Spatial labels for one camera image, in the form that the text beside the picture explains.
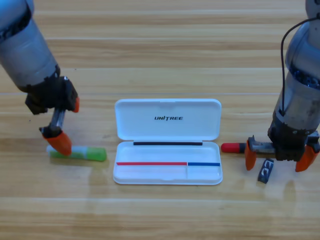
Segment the wood grain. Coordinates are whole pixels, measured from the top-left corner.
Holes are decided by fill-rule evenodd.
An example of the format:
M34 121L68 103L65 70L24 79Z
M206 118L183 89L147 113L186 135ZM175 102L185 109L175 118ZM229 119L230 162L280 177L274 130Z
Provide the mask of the wood grain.
M74 145L100 146L106 162L50 159L34 116L0 69L0 240L318 240L320 161L296 173L263 158L221 153L217 186L119 185L115 102L213 98L215 142L267 130L281 91L280 41L305 19L303 0L35 0L35 19L80 96L66 114Z
M62 68L80 94L278 94L280 68ZM20 93L0 69L0 93Z

